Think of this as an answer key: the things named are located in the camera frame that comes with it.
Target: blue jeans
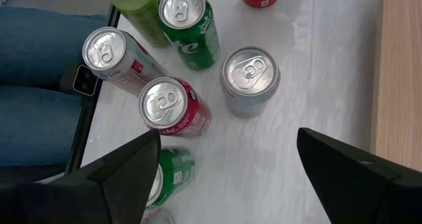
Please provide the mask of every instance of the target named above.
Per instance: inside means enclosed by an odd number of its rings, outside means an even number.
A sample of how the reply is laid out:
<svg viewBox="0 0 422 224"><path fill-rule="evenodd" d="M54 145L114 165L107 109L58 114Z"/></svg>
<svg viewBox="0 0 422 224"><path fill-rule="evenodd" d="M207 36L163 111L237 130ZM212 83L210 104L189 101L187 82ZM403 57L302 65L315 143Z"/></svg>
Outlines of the blue jeans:
<svg viewBox="0 0 422 224"><path fill-rule="evenodd" d="M0 7L0 166L66 163L80 97L55 90L105 16Z"/></svg>

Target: person's leg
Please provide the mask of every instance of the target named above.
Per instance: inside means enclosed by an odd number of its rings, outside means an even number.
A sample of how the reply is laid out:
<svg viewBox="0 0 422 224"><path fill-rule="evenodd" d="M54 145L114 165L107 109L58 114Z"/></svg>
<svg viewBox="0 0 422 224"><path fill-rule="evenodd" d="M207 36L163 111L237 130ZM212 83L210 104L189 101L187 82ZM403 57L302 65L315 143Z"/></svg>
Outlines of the person's leg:
<svg viewBox="0 0 422 224"><path fill-rule="evenodd" d="M77 96L0 86L0 166L66 163L79 115Z"/></svg>
<svg viewBox="0 0 422 224"><path fill-rule="evenodd" d="M78 58L105 16L0 7L0 84L50 87Z"/></svg>

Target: white table surface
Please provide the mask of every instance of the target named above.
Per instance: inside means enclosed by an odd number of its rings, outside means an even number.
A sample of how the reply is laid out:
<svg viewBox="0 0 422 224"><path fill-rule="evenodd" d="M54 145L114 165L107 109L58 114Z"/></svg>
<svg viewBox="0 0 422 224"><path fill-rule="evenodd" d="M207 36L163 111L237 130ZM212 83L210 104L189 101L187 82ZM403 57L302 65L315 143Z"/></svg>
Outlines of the white table surface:
<svg viewBox="0 0 422 224"><path fill-rule="evenodd" d="M170 47L152 48L121 16L118 28L189 82L212 112L201 138L162 136L164 146L184 146L196 161L195 181L164 204L176 224L329 223L297 153L297 129L369 149L377 1L278 0L256 10L242 0L209 0L222 56L205 71L188 69ZM226 108L218 70L248 45L274 56L281 83L260 117L239 119ZM137 98L103 83L82 165L146 131Z"/></svg>

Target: green soda can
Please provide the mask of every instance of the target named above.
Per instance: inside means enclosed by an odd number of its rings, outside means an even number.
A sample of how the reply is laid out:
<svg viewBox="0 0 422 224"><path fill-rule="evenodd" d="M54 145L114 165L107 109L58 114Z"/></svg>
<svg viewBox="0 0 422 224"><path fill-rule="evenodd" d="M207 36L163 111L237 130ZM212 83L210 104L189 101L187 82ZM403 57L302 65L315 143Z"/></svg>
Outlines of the green soda can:
<svg viewBox="0 0 422 224"><path fill-rule="evenodd" d="M194 173L195 162L187 150L163 148L146 209L160 207L168 198L183 190L192 182Z"/></svg>
<svg viewBox="0 0 422 224"><path fill-rule="evenodd" d="M121 14L139 31L154 47L169 45L160 27L158 7L161 0L111 0Z"/></svg>
<svg viewBox="0 0 422 224"><path fill-rule="evenodd" d="M211 5L207 0L162 0L162 28L192 69L207 69L220 56Z"/></svg>

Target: can lid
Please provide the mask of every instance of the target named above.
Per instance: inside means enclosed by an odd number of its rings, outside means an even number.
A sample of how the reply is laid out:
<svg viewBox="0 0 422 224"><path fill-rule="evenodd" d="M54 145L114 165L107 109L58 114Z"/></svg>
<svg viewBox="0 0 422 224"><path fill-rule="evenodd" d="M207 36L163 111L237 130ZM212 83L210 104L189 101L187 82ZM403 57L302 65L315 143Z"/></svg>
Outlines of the can lid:
<svg viewBox="0 0 422 224"><path fill-rule="evenodd" d="M163 188L163 169L161 168L161 165L158 165L157 175L156 175L156 178L154 179L154 183L152 183L150 196L148 197L148 201L146 203L147 207L153 204L157 200L158 196L161 193L162 188Z"/></svg>
<svg viewBox="0 0 422 224"><path fill-rule="evenodd" d="M258 47L234 51L224 61L222 70L230 89L243 96L265 93L279 76L277 62L269 52Z"/></svg>
<svg viewBox="0 0 422 224"><path fill-rule="evenodd" d="M201 20L205 7L205 0L162 0L160 18L170 28L186 29Z"/></svg>
<svg viewBox="0 0 422 224"><path fill-rule="evenodd" d="M85 40L82 56L94 70L114 67L125 54L126 40L120 30L103 27L92 32Z"/></svg>
<svg viewBox="0 0 422 224"><path fill-rule="evenodd" d="M186 109L186 91L172 78L154 79L139 95L140 115L152 128L169 128L177 124Z"/></svg>

